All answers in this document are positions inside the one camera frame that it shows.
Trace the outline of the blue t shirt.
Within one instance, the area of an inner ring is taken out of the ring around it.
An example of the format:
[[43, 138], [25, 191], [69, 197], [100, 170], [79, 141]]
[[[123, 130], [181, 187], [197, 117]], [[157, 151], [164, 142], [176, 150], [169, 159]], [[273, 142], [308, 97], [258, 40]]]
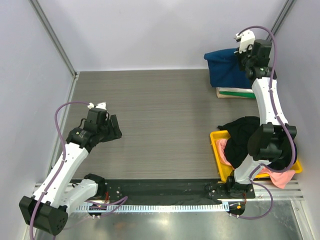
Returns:
[[246, 73], [240, 71], [235, 48], [228, 48], [205, 53], [210, 85], [213, 88], [251, 89], [251, 82]]

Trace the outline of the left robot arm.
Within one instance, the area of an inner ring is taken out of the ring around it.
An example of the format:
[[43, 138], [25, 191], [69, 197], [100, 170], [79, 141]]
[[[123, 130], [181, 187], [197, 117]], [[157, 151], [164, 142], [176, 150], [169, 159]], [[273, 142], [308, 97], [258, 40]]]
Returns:
[[88, 108], [81, 126], [69, 132], [62, 153], [45, 181], [31, 197], [23, 196], [18, 204], [31, 229], [57, 236], [78, 206], [90, 198], [101, 200], [107, 192], [105, 179], [92, 173], [72, 190], [66, 190], [94, 147], [122, 137], [117, 117], [108, 113], [105, 103], [90, 104]]

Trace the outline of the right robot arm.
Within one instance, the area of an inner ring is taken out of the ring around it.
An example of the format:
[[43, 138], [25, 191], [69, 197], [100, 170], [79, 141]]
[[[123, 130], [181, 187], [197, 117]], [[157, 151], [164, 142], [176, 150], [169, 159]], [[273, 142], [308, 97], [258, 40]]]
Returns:
[[282, 111], [277, 76], [274, 68], [269, 67], [271, 50], [271, 41], [258, 39], [235, 52], [240, 70], [251, 81], [260, 126], [248, 140], [246, 158], [226, 180], [225, 192], [231, 198], [241, 198], [252, 191], [253, 179], [263, 168], [283, 173], [291, 169], [297, 158], [297, 128], [289, 125]]

